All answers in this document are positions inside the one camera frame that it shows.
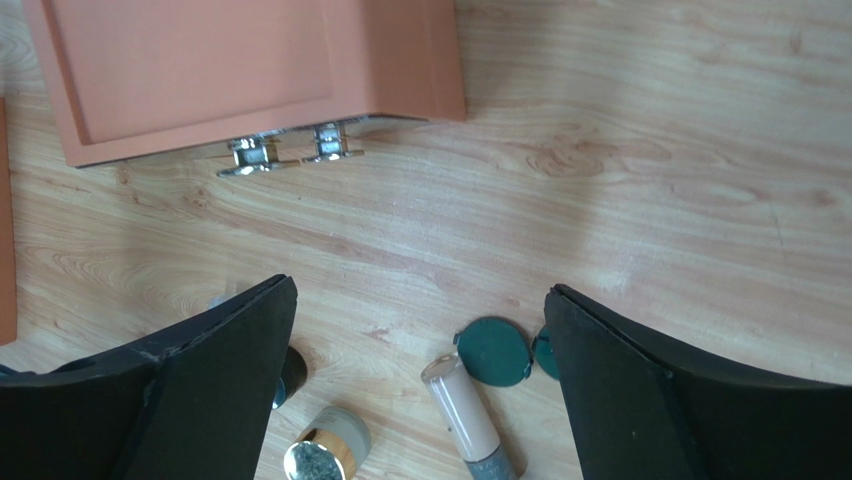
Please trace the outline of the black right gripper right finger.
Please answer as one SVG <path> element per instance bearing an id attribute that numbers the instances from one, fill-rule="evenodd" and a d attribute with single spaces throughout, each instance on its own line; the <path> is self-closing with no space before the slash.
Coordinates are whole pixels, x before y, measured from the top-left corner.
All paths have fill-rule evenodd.
<path id="1" fill-rule="evenodd" d="M 565 285 L 544 305 L 587 479 L 847 479 L 851 389 L 772 372 Z"/>

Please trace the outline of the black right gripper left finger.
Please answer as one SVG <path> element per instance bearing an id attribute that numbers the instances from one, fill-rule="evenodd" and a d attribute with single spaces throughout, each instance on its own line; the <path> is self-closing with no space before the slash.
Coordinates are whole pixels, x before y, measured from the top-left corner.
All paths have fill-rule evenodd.
<path id="1" fill-rule="evenodd" d="M 278 274 L 53 371 L 1 376 L 5 479 L 250 479 L 298 290 Z"/>

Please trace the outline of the small black round jar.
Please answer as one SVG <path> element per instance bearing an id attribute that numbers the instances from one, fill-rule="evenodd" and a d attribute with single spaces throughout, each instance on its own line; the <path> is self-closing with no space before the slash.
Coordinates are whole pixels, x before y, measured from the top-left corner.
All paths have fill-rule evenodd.
<path id="1" fill-rule="evenodd" d="M 277 410 L 290 400 L 304 386 L 308 374 L 304 357 L 295 348 L 289 347 L 278 378 L 272 409 Z"/>

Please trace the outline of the gold lidded cream jar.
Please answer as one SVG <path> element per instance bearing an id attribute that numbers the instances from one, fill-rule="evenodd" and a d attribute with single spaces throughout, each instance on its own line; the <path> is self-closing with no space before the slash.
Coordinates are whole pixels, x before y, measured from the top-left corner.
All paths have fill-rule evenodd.
<path id="1" fill-rule="evenodd" d="M 324 408 L 285 451 L 287 479 L 350 480 L 372 449 L 366 423 L 338 406 Z"/>

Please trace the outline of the dark green round compact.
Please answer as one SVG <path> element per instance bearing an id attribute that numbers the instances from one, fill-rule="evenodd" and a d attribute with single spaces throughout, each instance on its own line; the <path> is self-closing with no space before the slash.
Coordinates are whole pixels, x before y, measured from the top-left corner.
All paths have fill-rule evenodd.
<path id="1" fill-rule="evenodd" d="M 480 317 L 453 339 L 468 374 L 492 387 L 511 387 L 526 380 L 533 354 L 526 334 L 508 319 Z"/>

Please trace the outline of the beige foundation tube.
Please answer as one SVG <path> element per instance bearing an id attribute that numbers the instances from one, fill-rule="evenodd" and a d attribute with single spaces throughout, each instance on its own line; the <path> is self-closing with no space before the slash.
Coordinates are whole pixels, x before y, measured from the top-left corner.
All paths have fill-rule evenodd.
<path id="1" fill-rule="evenodd" d="M 422 371 L 421 379 L 471 477 L 516 479 L 515 467 L 461 358 L 456 354 L 438 357 Z"/>

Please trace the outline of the orange drawer organizer box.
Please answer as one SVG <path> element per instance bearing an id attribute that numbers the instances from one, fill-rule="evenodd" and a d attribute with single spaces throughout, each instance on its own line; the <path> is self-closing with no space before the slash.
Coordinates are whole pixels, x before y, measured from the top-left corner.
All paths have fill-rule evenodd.
<path id="1" fill-rule="evenodd" d="M 66 162 L 358 117 L 462 121 L 451 1 L 27 1 Z"/>

